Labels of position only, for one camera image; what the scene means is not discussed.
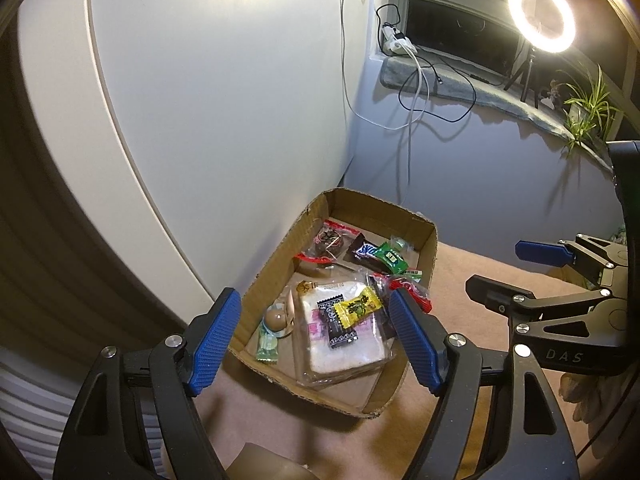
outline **tripod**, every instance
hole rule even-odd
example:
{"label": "tripod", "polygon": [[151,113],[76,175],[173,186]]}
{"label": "tripod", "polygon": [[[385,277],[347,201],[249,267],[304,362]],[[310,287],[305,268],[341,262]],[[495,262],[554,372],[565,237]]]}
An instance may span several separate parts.
{"label": "tripod", "polygon": [[524,78],[524,85],[522,87],[522,94],[520,95],[520,100],[525,102],[527,100],[527,93],[529,92],[529,85],[533,88],[533,99],[534,106],[538,108],[538,93],[540,92],[540,88],[538,87],[538,75],[536,74],[536,69],[534,67],[534,61],[536,59],[536,48],[531,45],[529,47],[529,51],[527,52],[527,59],[520,65],[520,68],[516,70],[516,72],[511,76],[511,78],[507,81],[507,84],[504,86],[505,90],[511,88],[516,80],[519,77]]}

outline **red packaged snack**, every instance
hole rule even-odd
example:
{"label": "red packaged snack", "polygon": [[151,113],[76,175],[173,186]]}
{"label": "red packaged snack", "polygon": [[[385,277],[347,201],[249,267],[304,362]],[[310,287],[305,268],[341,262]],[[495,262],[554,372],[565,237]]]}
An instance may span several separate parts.
{"label": "red packaged snack", "polygon": [[387,288],[389,291],[396,290],[398,288],[405,288],[412,298],[416,301],[425,314],[430,313],[432,309],[431,301],[429,300],[429,292],[426,288],[415,283],[411,278],[405,278],[403,276],[392,276],[388,282]]}
{"label": "red packaged snack", "polygon": [[313,264],[330,264],[351,245],[360,231],[333,220],[325,220],[311,246],[296,258]]}

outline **metal screw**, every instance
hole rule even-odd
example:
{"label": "metal screw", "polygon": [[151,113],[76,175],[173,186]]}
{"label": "metal screw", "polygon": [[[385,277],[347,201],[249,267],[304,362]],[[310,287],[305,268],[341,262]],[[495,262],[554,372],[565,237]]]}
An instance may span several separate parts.
{"label": "metal screw", "polygon": [[117,351],[118,349],[115,346],[105,346],[100,352],[100,355],[105,359],[111,359],[114,355],[116,355]]}
{"label": "metal screw", "polygon": [[513,350],[520,357],[529,357],[531,355],[531,348],[529,348],[527,345],[516,345],[513,347]]}
{"label": "metal screw", "polygon": [[466,345],[466,338],[462,334],[451,334],[449,343],[453,346],[464,346]]}
{"label": "metal screw", "polygon": [[170,335],[164,340],[164,344],[169,348],[176,348],[182,344],[182,336],[177,334]]}

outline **yellow candy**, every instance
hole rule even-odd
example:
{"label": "yellow candy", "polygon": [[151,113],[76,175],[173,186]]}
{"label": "yellow candy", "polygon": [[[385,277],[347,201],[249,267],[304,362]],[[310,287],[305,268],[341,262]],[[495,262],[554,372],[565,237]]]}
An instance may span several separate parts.
{"label": "yellow candy", "polygon": [[359,322],[363,317],[382,308],[382,302],[370,286],[352,300],[341,301],[334,305],[340,324],[347,329]]}

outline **black snack packet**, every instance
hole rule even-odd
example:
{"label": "black snack packet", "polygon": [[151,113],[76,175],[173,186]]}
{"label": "black snack packet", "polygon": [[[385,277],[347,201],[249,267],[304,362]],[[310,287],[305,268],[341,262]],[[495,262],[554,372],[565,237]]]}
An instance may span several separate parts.
{"label": "black snack packet", "polygon": [[329,332],[329,346],[331,348],[339,348],[358,339],[358,333],[353,328],[345,330],[335,314],[334,305],[341,301],[344,301],[344,296],[341,294],[328,300],[318,301],[320,316],[326,323]]}
{"label": "black snack packet", "polygon": [[379,272],[380,274],[389,274],[389,268],[377,259],[373,253],[378,250],[378,246],[367,241],[364,234],[360,233],[347,249],[344,259],[348,262],[359,264],[367,269]]}

